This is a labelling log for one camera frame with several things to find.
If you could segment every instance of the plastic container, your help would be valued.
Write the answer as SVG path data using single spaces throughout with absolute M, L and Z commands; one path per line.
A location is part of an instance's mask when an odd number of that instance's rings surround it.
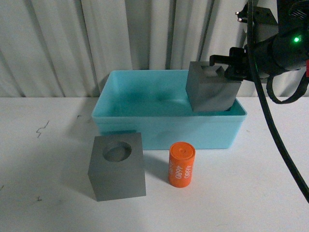
M 141 132 L 144 150 L 168 150 L 177 141 L 195 149 L 229 148 L 247 113 L 194 113 L 185 90 L 188 70 L 111 72 L 92 118 L 101 135 Z

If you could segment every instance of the metal block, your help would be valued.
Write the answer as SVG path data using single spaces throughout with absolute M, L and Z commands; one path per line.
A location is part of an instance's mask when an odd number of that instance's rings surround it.
M 222 66 L 190 62 L 186 92 L 193 112 L 226 111 L 234 103 L 240 81 L 224 77 Z
M 98 202 L 146 196 L 141 133 L 95 137 L 88 176 Z

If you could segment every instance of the table surface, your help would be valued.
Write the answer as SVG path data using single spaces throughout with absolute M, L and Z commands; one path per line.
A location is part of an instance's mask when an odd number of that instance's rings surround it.
M 144 151 L 147 196 L 96 202 L 87 176 L 97 98 L 0 99 L 0 231 L 309 231 L 309 205 L 257 98 L 229 149 L 197 150 L 191 184 L 168 183 L 169 152 Z M 309 98 L 270 103 L 309 183 Z

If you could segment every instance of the curtain fold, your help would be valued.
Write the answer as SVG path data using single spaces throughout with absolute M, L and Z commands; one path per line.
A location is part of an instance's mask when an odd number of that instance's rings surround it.
M 97 97 L 113 70 L 188 69 L 244 46 L 245 0 L 2 0 L 0 97 Z M 277 17 L 276 1 L 259 0 Z M 290 96 L 304 69 L 274 80 Z M 238 96 L 256 96 L 244 81 Z

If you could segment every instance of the orange cylinder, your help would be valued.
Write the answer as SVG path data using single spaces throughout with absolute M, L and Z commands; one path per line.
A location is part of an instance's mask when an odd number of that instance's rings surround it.
M 169 149 L 169 182 L 171 185 L 183 188 L 192 179 L 194 147 L 186 142 L 174 143 Z

